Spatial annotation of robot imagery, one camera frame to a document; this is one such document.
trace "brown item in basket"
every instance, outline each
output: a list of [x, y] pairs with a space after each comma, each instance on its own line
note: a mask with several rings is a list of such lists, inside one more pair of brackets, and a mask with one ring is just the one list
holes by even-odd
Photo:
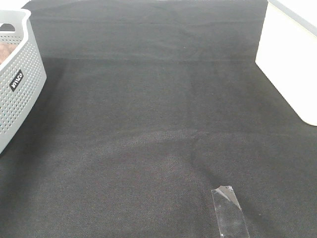
[[0, 64], [2, 64], [6, 58], [14, 51], [16, 45], [8, 43], [0, 43]]

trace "transparent tape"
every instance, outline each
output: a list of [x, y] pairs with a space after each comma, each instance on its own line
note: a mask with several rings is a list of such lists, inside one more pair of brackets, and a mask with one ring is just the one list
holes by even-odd
[[250, 238], [242, 209], [231, 186], [211, 191], [222, 238]]

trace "basket handle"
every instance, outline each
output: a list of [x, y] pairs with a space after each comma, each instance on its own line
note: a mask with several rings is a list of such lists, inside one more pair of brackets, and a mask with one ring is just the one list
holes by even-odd
[[14, 27], [15, 32], [25, 33], [30, 15], [31, 12], [26, 9], [0, 10], [0, 23], [10, 24]]

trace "dark gray carpet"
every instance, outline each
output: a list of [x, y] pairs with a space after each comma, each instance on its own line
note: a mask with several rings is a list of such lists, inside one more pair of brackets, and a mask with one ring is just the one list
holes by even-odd
[[0, 157], [1, 238], [317, 237], [317, 129], [255, 65], [265, 0], [34, 0], [48, 79]]

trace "clear plastic tape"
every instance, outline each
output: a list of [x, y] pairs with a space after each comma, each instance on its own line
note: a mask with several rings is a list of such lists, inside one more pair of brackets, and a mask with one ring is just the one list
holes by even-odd
[[242, 209], [231, 186], [211, 191], [222, 238], [250, 238]]

